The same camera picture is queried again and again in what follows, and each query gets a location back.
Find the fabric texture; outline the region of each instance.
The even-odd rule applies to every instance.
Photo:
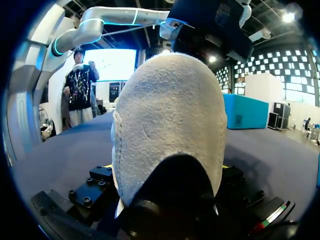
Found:
[[[83,124],[93,119],[92,109],[88,107],[81,110],[73,110],[69,112],[71,127]]]
[[[226,126],[223,94],[205,64],[181,53],[146,61],[127,81],[113,112],[112,164],[124,206],[161,161],[177,154],[201,163],[216,194]]]
[[[70,111],[91,107],[91,82],[96,81],[95,73],[89,65],[75,68],[68,74],[64,87],[70,88]]]

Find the ceiling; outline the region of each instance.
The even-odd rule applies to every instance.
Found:
[[[251,0],[251,17],[245,22],[242,31],[250,36],[263,28],[271,32],[270,39],[260,39],[253,43],[255,49],[270,48],[279,44],[295,44],[302,41],[298,24],[285,23],[282,20],[285,6],[278,0]],[[91,7],[132,7],[152,10],[170,10],[172,4],[165,0],[71,0],[65,8],[65,16],[81,18],[83,12]],[[130,26],[104,25],[104,33],[127,30]],[[102,41],[84,46],[86,49],[94,48],[130,48],[130,49],[155,49],[160,51],[163,40],[159,37],[159,27],[147,27],[135,31],[106,36]],[[216,63],[217,68],[223,61]]]

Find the hair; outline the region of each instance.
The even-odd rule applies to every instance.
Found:
[[[74,53],[73,53],[73,59],[76,58],[76,55],[77,55],[78,53],[81,53],[81,54],[83,54],[83,56],[85,56],[86,51],[85,51],[84,49],[82,49],[82,48],[76,48],[76,49],[74,50]]]

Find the white pants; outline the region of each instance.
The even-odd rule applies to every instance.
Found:
[[[91,107],[69,112],[71,127],[83,124],[93,119]]]

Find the white wall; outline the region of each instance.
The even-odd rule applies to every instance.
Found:
[[[270,73],[245,76],[244,94],[246,97],[269,103],[269,113],[273,112],[274,103],[284,102],[281,80]]]
[[[302,130],[304,120],[311,118],[311,124],[320,124],[320,107],[303,104],[297,101],[287,101],[291,108],[291,125],[296,125],[296,129]]]
[[[56,133],[62,132],[61,119],[61,95],[65,85],[66,75],[72,70],[75,65],[73,54],[65,61],[62,68],[56,71],[49,79],[48,100],[49,102],[42,103],[40,106],[48,114],[49,120],[54,122]]]

